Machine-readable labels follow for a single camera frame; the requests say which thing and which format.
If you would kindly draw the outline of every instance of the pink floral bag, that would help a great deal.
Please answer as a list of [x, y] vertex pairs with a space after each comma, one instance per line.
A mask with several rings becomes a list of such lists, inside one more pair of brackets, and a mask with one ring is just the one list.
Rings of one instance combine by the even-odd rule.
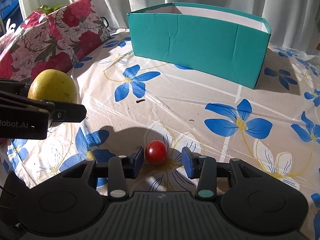
[[0, 78], [31, 83], [46, 69], [68, 72], [110, 34], [91, 0], [79, 0], [49, 15], [34, 11], [0, 55]]

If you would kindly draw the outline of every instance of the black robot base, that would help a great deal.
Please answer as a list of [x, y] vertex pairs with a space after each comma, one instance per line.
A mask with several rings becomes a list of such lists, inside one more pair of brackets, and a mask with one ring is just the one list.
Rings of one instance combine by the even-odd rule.
[[[195, 154], [185, 147], [188, 177], [199, 178], [191, 192], [139, 192], [129, 195], [143, 148], [108, 163], [85, 160], [16, 199], [26, 232], [21, 240], [303, 240], [299, 229], [308, 203], [297, 190], [248, 163]], [[96, 191], [108, 177], [108, 196]], [[217, 195], [217, 177], [230, 189]]]

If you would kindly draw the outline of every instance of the red tomato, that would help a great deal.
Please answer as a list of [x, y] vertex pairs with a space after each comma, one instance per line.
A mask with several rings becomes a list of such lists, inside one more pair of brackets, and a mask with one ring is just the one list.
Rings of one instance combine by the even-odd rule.
[[146, 148], [145, 156], [147, 161], [153, 165], [164, 163], [167, 159], [167, 147], [162, 141], [151, 141]]

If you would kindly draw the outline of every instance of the yellow fruit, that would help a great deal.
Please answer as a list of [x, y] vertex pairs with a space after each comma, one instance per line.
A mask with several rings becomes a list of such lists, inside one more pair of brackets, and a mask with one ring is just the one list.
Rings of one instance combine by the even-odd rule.
[[42, 71], [31, 84], [28, 98], [77, 103], [78, 92], [73, 79], [67, 74], [47, 69]]

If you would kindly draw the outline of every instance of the cardboard box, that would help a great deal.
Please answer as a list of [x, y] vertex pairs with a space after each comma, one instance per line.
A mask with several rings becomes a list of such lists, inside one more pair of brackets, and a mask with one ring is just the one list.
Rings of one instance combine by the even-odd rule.
[[227, 8], [167, 3], [128, 13], [133, 52], [254, 88], [271, 28]]

